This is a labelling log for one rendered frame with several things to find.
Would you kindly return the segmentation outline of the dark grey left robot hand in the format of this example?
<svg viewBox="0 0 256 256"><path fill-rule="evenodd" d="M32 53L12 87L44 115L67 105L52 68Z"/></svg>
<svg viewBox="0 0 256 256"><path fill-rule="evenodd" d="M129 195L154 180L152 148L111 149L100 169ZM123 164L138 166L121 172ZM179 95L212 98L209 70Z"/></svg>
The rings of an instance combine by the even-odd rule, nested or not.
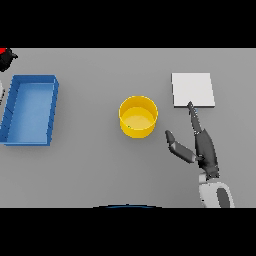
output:
<svg viewBox="0 0 256 256"><path fill-rule="evenodd" d="M10 68L10 65L14 59L17 59L18 55L15 54L10 48L7 48L0 54L0 71L4 72Z"/></svg>

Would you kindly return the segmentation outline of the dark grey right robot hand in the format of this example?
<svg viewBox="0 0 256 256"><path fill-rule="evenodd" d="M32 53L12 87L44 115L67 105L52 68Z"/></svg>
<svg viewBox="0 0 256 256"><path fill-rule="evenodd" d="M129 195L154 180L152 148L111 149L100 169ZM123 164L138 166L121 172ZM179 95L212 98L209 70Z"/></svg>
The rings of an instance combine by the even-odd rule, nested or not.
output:
<svg viewBox="0 0 256 256"><path fill-rule="evenodd" d="M187 108L189 110L191 125L194 132L196 152L193 152L179 143L172 132L166 130L165 136L169 151L187 163L197 162L199 168L205 172L207 180L218 178L219 166L213 141L209 133L201 128L198 114L193 103L189 102Z"/></svg>

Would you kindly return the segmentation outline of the yellow bowl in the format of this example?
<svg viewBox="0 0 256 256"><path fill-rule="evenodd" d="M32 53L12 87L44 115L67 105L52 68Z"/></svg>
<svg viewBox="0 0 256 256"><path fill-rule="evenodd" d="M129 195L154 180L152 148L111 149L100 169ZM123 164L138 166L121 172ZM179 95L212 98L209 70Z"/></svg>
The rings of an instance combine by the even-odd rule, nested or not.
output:
<svg viewBox="0 0 256 256"><path fill-rule="evenodd" d="M130 96L119 107L118 117L123 133L131 138L145 138L158 119L156 104L146 96Z"/></svg>

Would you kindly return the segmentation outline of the pale square measuring scale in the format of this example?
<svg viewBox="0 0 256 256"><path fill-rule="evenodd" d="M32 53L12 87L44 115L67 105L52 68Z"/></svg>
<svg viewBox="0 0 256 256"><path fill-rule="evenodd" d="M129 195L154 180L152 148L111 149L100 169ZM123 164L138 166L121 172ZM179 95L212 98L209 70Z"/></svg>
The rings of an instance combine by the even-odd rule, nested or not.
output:
<svg viewBox="0 0 256 256"><path fill-rule="evenodd" d="M175 107L214 107L215 100L209 73L172 73L171 84Z"/></svg>

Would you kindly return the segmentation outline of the blue plastic tray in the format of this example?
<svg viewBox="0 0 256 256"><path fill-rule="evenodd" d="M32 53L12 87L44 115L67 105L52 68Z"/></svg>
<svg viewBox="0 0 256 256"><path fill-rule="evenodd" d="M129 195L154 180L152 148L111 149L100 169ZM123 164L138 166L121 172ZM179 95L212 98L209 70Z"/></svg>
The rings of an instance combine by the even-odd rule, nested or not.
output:
<svg viewBox="0 0 256 256"><path fill-rule="evenodd" d="M55 75L14 75L0 124L0 144L49 146L58 88Z"/></svg>

